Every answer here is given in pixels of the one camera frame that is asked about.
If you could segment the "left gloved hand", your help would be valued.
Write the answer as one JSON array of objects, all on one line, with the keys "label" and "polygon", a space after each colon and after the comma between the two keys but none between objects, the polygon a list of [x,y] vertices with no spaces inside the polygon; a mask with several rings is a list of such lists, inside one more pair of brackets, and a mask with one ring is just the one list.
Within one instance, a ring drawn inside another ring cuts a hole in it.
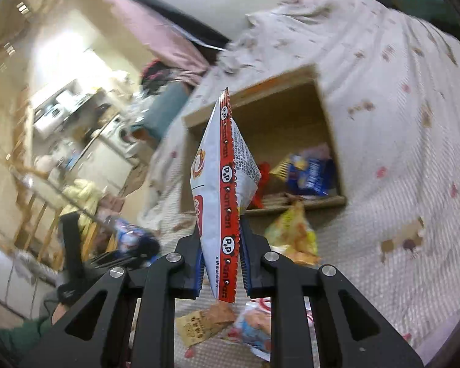
[{"label": "left gloved hand", "polygon": [[90,284],[86,280],[74,280],[60,285],[57,289],[59,303],[51,316],[51,323],[56,324],[89,288]]}]

